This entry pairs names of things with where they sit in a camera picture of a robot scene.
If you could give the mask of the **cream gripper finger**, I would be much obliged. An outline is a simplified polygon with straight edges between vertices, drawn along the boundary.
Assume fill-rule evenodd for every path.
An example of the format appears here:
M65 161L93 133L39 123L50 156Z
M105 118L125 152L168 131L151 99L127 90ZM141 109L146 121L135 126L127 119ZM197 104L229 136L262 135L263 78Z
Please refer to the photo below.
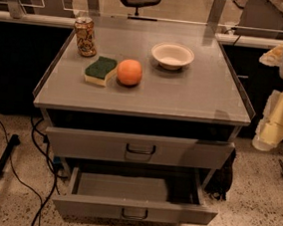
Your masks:
M283 140L283 126L262 120L256 128L252 138L252 145L255 149L269 151L276 148Z
M272 50L265 52L260 58L259 62L268 67L280 66L282 62L283 44L277 45Z

